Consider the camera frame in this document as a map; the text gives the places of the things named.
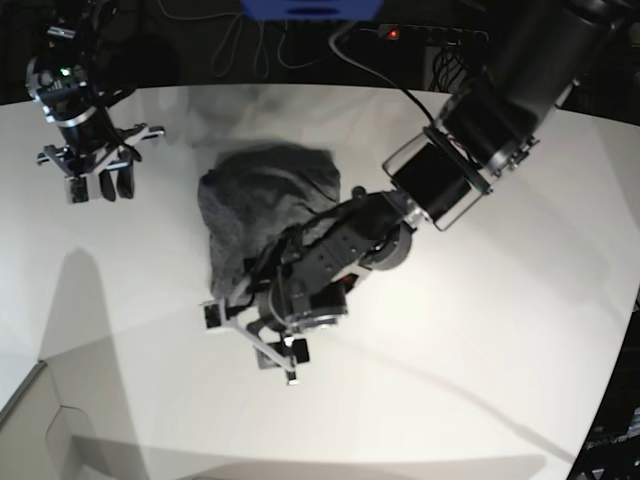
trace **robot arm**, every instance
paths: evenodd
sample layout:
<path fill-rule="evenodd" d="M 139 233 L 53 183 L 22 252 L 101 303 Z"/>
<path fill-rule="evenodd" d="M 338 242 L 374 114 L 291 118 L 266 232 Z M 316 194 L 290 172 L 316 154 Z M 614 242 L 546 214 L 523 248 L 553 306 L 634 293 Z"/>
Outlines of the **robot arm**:
<path fill-rule="evenodd" d="M 73 7 L 67 16 L 73 29 L 68 24 L 50 26 L 50 47 L 27 67 L 29 95 L 66 141 L 61 148 L 44 147 L 37 162 L 51 162 L 62 170 L 69 203 L 114 201 L 116 191 L 122 198 L 133 198 L 133 165 L 142 160 L 135 145 L 164 135 L 164 130 L 145 124 L 121 130 L 113 125 L 108 109 L 134 91 L 104 88 L 96 78 L 98 32 L 113 5 L 111 0 L 88 0 Z M 112 171 L 117 172 L 116 187 Z"/>
<path fill-rule="evenodd" d="M 528 156 L 537 143 L 534 133 L 558 98 L 640 5 L 638 0 L 531 3 L 502 52 L 423 129 L 419 137 L 425 143 L 417 153 L 393 171 L 392 159 L 385 163 L 397 190 L 355 195 L 311 245 L 290 238 L 284 248 L 271 249 L 270 267 L 256 276 L 260 281 L 245 284 L 258 298 L 262 317 L 241 326 L 234 315 L 245 307 L 237 308 L 232 299 L 229 309 L 219 303 L 205 308 L 209 328 L 231 326 L 251 341 L 261 368 L 281 367 L 288 383 L 297 383 L 296 365 L 309 361 L 303 335 L 337 324 L 347 313 L 346 293 L 367 272 L 393 268 L 406 258 L 416 213 L 438 226 L 469 193 L 478 192 L 477 200 L 492 193 L 492 182 Z M 263 341 L 265 327 L 280 340 Z"/>

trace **black cylinder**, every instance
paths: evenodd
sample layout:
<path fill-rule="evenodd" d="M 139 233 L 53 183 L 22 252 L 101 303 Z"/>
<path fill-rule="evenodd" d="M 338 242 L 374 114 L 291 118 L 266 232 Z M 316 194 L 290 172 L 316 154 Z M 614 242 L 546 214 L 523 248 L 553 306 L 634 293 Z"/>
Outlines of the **black cylinder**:
<path fill-rule="evenodd" d="M 561 0 L 536 0 L 525 13 L 486 74 L 507 102 L 535 116 L 535 128 L 608 38 L 614 19 Z"/>
<path fill-rule="evenodd" d="M 499 171 L 535 130 L 537 118 L 506 102 L 486 80 L 477 79 L 441 118 L 447 131 L 476 161 Z"/>
<path fill-rule="evenodd" d="M 105 122 L 111 122 L 111 120 L 96 110 L 78 125 L 67 127 L 58 125 L 58 128 L 73 152 L 90 155 L 104 147 L 108 143 L 108 139 L 111 138 L 110 130 Z"/>

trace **dark background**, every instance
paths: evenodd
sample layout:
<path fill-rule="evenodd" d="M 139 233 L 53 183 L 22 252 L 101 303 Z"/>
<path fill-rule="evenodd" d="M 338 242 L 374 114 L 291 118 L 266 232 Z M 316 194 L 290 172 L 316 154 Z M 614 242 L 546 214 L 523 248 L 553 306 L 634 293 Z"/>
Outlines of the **dark background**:
<path fill-rule="evenodd" d="M 568 480 L 640 478 L 639 307 L 636 301 L 609 385 Z"/>
<path fill-rule="evenodd" d="M 241 11 L 239 0 L 160 1 L 170 15 L 183 18 Z M 29 100 L 24 72 L 29 59 L 46 48 L 47 25 L 61 17 L 72 17 L 81 4 L 80 0 L 0 0 L 0 104 Z M 466 30 L 464 42 L 459 42 L 463 44 L 460 54 L 472 74 L 504 42 L 526 4 L 512 0 L 387 0 L 375 22 L 360 24 L 344 49 L 403 87 L 427 89 L 428 45 L 433 48 L 445 42 L 450 32 L 456 34 L 447 29 Z M 388 86 L 329 54 L 327 39 L 337 28 L 336 22 L 289 23 L 282 48 L 285 61 L 296 65 L 322 59 L 295 70 L 284 68 L 276 56 L 284 22 L 266 22 L 264 48 L 269 60 L 268 76 L 264 78 L 264 55 L 254 67 L 260 28 L 246 17 L 234 50 L 235 30 L 223 44 L 232 16 L 181 21 L 167 18 L 158 0 L 117 0 L 111 5 L 116 7 L 116 14 L 101 29 L 99 60 L 102 78 L 115 85 L 266 82 Z M 380 39 L 375 32 L 361 30 L 376 29 L 380 23 L 401 25 L 399 40 Z M 635 81 L 640 57 L 628 34 L 631 24 L 632 20 L 594 61 L 564 108 L 640 125 Z M 221 77 L 211 68 L 218 49 L 217 71 L 233 60 L 230 71 Z"/>

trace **blue object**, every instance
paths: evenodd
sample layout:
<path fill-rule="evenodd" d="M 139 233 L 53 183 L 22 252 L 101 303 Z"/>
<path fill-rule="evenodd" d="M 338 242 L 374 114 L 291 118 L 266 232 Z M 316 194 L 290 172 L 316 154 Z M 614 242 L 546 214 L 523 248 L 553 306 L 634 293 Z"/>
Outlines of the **blue object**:
<path fill-rule="evenodd" d="M 256 20 L 371 20 L 383 0 L 243 0 Z"/>

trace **black cable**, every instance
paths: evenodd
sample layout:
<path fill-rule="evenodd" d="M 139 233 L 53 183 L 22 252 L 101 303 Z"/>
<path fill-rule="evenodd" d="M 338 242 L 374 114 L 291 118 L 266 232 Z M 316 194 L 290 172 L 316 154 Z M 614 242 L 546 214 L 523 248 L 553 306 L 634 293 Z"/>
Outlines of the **black cable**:
<path fill-rule="evenodd" d="M 310 67 L 312 65 L 315 65 L 317 63 L 323 62 L 324 60 L 327 60 L 328 58 L 332 57 L 333 55 L 335 55 L 335 53 L 333 51 L 327 52 L 325 55 L 323 55 L 322 57 L 318 57 L 315 60 L 311 60 L 309 62 L 306 62 L 304 64 L 301 65 L 289 65 L 287 64 L 287 62 L 285 62 L 282 59 L 282 47 L 284 45 L 286 36 L 289 33 L 289 27 L 288 27 L 288 22 L 285 21 L 285 27 L 281 27 L 278 23 L 276 22 L 270 22 L 270 25 L 276 27 L 278 30 L 280 30 L 282 32 L 282 37 L 280 39 L 280 43 L 278 44 L 278 50 L 277 50 L 277 56 L 278 56 L 278 63 L 280 63 L 280 65 L 282 65 L 285 68 L 291 69 L 291 70 L 297 70 L 297 69 L 301 69 L 301 68 L 307 68 Z M 378 30 L 373 30 L 371 28 L 360 28 L 358 29 L 359 32 L 375 32 L 378 33 Z M 393 31 L 393 29 L 390 29 L 385 35 L 383 35 L 382 37 L 379 37 L 380 40 L 385 39 L 386 37 L 389 36 L 389 34 Z"/>
<path fill-rule="evenodd" d="M 233 65 L 235 63 L 238 44 L 240 43 L 242 28 L 244 25 L 245 15 L 242 13 L 242 11 L 214 13 L 210 15 L 199 15 L 195 17 L 180 17 L 180 16 L 169 13 L 165 8 L 164 4 L 162 3 L 162 0 L 156 0 L 156 2 L 158 3 L 158 7 L 160 7 L 160 10 L 162 11 L 162 14 L 170 20 L 183 21 L 183 22 L 200 22 L 200 21 L 207 21 L 207 20 L 216 20 L 219 18 L 233 17 L 231 19 L 231 22 L 229 23 L 229 26 L 227 27 L 227 31 L 225 32 L 224 37 L 222 38 L 222 41 L 218 45 L 218 48 L 216 48 L 216 50 L 213 52 L 213 55 L 209 60 L 209 71 L 214 77 L 222 78 L 227 76 L 229 72 L 231 72 L 231 69 L 233 68 Z M 268 55 L 265 41 L 264 41 L 264 35 L 265 35 L 264 30 L 265 30 L 266 22 L 258 21 L 256 22 L 256 24 L 258 25 L 259 33 L 258 33 L 258 46 L 256 48 L 256 54 L 253 57 L 253 73 L 259 79 L 266 80 L 269 77 L 270 70 L 271 70 L 271 67 L 269 64 L 269 55 Z M 216 63 L 218 62 L 218 59 L 220 58 L 224 48 L 227 45 L 227 42 L 230 39 L 232 40 L 231 40 L 231 53 L 229 56 L 229 61 L 224 65 L 224 67 L 221 70 L 217 70 Z M 264 61 L 264 66 L 265 66 L 263 73 L 260 72 L 260 68 L 259 68 L 261 59 Z"/>
<path fill-rule="evenodd" d="M 441 81 L 443 80 L 441 77 L 445 69 L 449 68 L 451 62 L 453 62 L 453 57 L 449 56 L 449 52 L 447 50 L 443 50 L 442 55 L 438 58 L 438 63 L 434 65 L 433 76 L 435 79 L 435 88 L 440 92 L 446 91 L 446 80 L 443 83 Z"/>
<path fill-rule="evenodd" d="M 443 88 L 443 92 L 444 93 L 448 93 L 449 92 L 449 89 L 447 88 L 447 85 L 449 85 L 449 79 L 451 78 L 450 75 L 451 75 L 451 73 L 453 73 L 453 70 L 451 69 L 451 65 L 453 64 L 454 58 L 453 58 L 453 55 L 451 55 L 451 52 L 448 52 L 447 55 L 448 55 L 448 61 L 447 61 L 447 66 L 446 66 L 446 71 L 445 71 L 446 73 L 445 73 L 445 76 L 444 76 L 444 79 L 443 79 L 443 82 L 442 82 L 442 86 L 444 87 Z"/>
<path fill-rule="evenodd" d="M 464 67 L 462 65 L 458 65 L 458 71 L 455 73 L 455 75 L 453 76 L 453 78 L 451 78 L 451 80 L 449 80 L 449 82 L 447 82 L 447 92 L 451 91 L 451 87 L 453 86 L 453 84 L 456 82 L 456 80 L 458 79 L 458 77 L 460 77 L 460 74 L 464 72 Z"/>
<path fill-rule="evenodd" d="M 435 92 L 435 89 L 437 86 L 436 65 L 440 61 L 442 54 L 443 54 L 443 51 L 440 50 L 438 53 L 434 55 L 433 61 L 431 62 L 431 83 L 429 84 L 429 91 L 431 92 Z"/>
<path fill-rule="evenodd" d="M 333 50 L 333 52 L 340 57 L 342 60 L 344 60 L 347 63 L 350 63 L 351 65 L 358 67 L 362 70 L 364 70 L 365 72 L 369 72 L 379 78 L 381 78 L 382 80 L 384 80 L 385 82 L 387 82 L 389 85 L 391 85 L 392 87 L 400 90 L 402 93 L 404 93 L 409 100 L 411 100 L 413 103 L 416 104 L 416 106 L 422 111 L 422 113 L 425 114 L 425 116 L 429 119 L 429 121 L 431 123 L 434 122 L 433 119 L 433 115 L 431 115 L 431 112 L 429 112 L 429 110 L 427 109 L 427 107 L 425 107 L 422 102 L 420 102 L 420 100 L 418 100 L 409 90 L 407 90 L 406 88 L 402 88 L 400 87 L 398 84 L 396 84 L 393 80 L 389 79 L 388 77 L 384 76 L 383 74 L 381 74 L 380 72 L 377 72 L 375 70 L 373 70 L 372 68 L 369 68 L 355 60 L 353 60 L 352 58 L 348 57 L 346 54 L 344 54 L 336 45 L 336 42 L 347 32 L 349 32 L 355 25 L 357 22 L 347 22 L 345 23 L 343 26 L 341 26 L 340 28 L 338 28 L 338 30 L 336 30 L 331 37 L 329 37 L 329 47 L 331 48 L 331 50 Z"/>

